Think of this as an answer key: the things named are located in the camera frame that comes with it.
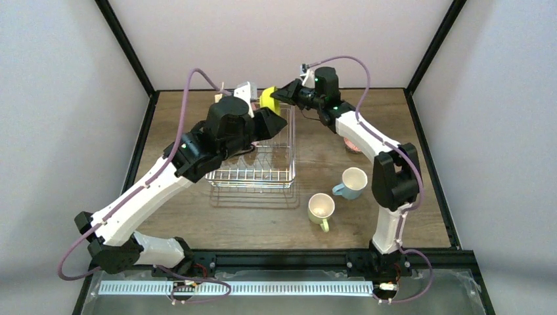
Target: yellow sponge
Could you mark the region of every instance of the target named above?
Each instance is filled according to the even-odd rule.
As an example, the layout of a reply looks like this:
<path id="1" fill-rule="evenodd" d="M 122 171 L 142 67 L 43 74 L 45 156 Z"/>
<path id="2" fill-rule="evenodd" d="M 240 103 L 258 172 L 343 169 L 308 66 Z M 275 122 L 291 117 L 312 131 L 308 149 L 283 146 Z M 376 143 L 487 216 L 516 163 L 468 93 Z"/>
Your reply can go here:
<path id="1" fill-rule="evenodd" d="M 280 116 L 280 104 L 278 100 L 275 100 L 271 97 L 271 93 L 275 92 L 276 90 L 278 90 L 277 87 L 268 87 L 264 89 L 259 98 L 259 105 L 260 107 L 270 108 L 272 111 L 275 112 L 275 114 Z"/>

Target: mug handle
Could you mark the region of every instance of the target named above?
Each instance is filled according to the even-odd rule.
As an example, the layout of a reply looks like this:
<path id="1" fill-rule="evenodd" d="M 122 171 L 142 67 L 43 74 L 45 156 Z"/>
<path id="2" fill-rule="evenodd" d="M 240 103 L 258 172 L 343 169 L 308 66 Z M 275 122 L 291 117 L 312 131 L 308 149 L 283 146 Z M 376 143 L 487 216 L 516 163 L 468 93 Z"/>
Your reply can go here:
<path id="1" fill-rule="evenodd" d="M 327 219 L 323 219 L 323 222 L 320 225 L 323 232 L 329 232 L 329 223 L 327 222 Z"/>
<path id="2" fill-rule="evenodd" d="M 335 187 L 332 188 L 332 194 L 335 196 L 341 196 L 342 195 L 342 190 L 345 188 L 346 186 L 344 186 L 344 184 L 338 184 Z"/>

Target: white wall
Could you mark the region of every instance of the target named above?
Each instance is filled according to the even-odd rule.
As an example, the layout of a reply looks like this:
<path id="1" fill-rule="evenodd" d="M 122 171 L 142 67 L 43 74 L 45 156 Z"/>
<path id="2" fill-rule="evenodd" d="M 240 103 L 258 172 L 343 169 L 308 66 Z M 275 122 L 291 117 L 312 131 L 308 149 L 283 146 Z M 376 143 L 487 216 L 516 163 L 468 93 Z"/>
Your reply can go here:
<path id="1" fill-rule="evenodd" d="M 285 85 L 302 62 L 361 58 L 373 87 L 406 87 L 451 0 L 112 1 L 156 89 L 183 89 L 200 67 L 227 87 L 250 80 Z M 363 87 L 352 61 L 337 62 L 340 84 Z M 200 77 L 192 87 L 208 88 Z"/>
<path id="2" fill-rule="evenodd" d="M 56 264 L 119 195 L 148 98 L 94 1 L 3 2 L 0 74 L 0 312 L 69 314 Z"/>
<path id="3" fill-rule="evenodd" d="M 468 1 L 414 96 L 497 314 L 557 308 L 557 3 Z"/>

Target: black metal frame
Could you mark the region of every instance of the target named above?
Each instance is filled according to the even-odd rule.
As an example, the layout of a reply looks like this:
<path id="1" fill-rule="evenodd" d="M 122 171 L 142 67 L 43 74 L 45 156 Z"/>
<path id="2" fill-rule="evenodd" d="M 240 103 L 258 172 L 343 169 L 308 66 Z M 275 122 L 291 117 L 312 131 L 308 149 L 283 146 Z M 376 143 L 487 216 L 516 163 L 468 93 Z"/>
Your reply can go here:
<path id="1" fill-rule="evenodd" d="M 133 157 L 125 178 L 125 184 L 122 192 L 126 191 L 135 182 L 135 176 L 137 174 L 137 169 L 143 154 L 143 149 L 145 147 L 145 142 L 147 140 L 147 135 L 149 132 L 150 125 L 154 116 L 154 111 L 156 109 L 156 104 L 160 92 L 162 91 L 174 91 L 174 90 L 155 90 L 152 86 L 145 70 L 141 66 L 137 55 L 135 54 L 131 43 L 127 39 L 127 36 L 122 29 L 122 26 L 118 22 L 112 7 L 108 0 L 95 0 L 99 6 L 100 11 L 106 18 L 108 25 L 110 26 L 114 36 L 118 40 L 122 51 L 125 53 L 128 61 L 130 62 L 132 68 L 134 69 L 137 77 L 149 98 L 149 103 L 147 106 L 147 111 L 141 125 L 141 131 L 137 139 L 135 149 L 133 151 Z M 434 38 L 428 50 L 426 51 L 422 61 L 420 62 L 418 68 L 416 69 L 408 87 L 403 88 L 406 101 L 408 103 L 409 111 L 414 123 L 414 128 L 418 134 L 418 139 L 424 154 L 426 165 L 430 172 L 432 183 L 434 186 L 435 194 L 437 197 L 437 202 L 439 208 L 441 209 L 441 215 L 445 223 L 447 230 L 447 235 L 451 246 L 449 248 L 423 248 L 421 250 L 425 255 L 428 256 L 434 268 L 446 268 L 446 269 L 467 269 L 472 272 L 472 275 L 477 284 L 481 287 L 481 300 L 488 314 L 494 314 L 493 305 L 489 299 L 489 295 L 485 288 L 483 278 L 481 277 L 481 272 L 479 270 L 476 258 L 472 251 L 465 251 L 460 249 L 460 241 L 458 240 L 457 231 L 455 230 L 455 225 L 451 217 L 451 212 L 447 206 L 447 201 L 445 200 L 445 195 L 439 182 L 439 177 L 435 169 L 435 164 L 431 157 L 429 146 L 422 129 L 420 118 L 416 111 L 416 106 L 412 98 L 413 93 L 416 91 L 420 81 L 424 77 L 429 65 L 432 63 L 437 51 L 439 50 L 443 40 L 449 33 L 451 26 L 454 24 L 460 10 L 463 8 L 466 0 L 453 0 L 447 14 L 445 15 L 439 29 L 435 33 Z M 368 249 L 329 249 L 329 250 L 229 250 L 229 251 L 218 251 L 211 249 L 196 249 L 195 255 L 197 257 L 210 257 L 217 262 L 217 265 L 213 272 L 224 271 L 224 272 L 235 272 L 238 270 L 276 270 L 288 268 L 290 270 L 295 269 L 325 269 L 325 270 L 345 270 L 347 269 L 346 262 L 350 260 L 351 257 L 367 257 L 369 255 Z M 417 256 L 408 256 L 408 261 L 412 264 L 414 268 L 427 268 L 425 263 Z M 86 277 L 79 297 L 76 301 L 76 306 L 74 308 L 73 314 L 81 314 L 83 309 L 83 304 L 91 285 L 92 276 Z"/>

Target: clear plastic sheet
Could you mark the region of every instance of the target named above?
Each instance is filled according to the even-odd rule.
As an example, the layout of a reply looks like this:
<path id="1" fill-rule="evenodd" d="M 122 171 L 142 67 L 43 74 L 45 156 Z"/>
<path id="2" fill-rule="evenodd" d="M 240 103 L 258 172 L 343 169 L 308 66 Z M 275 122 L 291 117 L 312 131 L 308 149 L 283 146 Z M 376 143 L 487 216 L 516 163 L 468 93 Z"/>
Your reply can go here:
<path id="1" fill-rule="evenodd" d="M 103 280 L 163 280 L 149 271 L 93 276 L 82 314 L 485 314 L 479 285 L 468 270 L 434 270 L 435 281 L 428 294 L 406 304 L 378 305 L 372 297 L 226 297 L 214 303 L 173 306 L 165 296 L 98 295 Z M 311 271 L 242 271 L 219 273 L 223 281 L 346 281 L 344 273 Z M 401 279 L 398 298 L 410 297 L 427 284 L 429 272 Z"/>

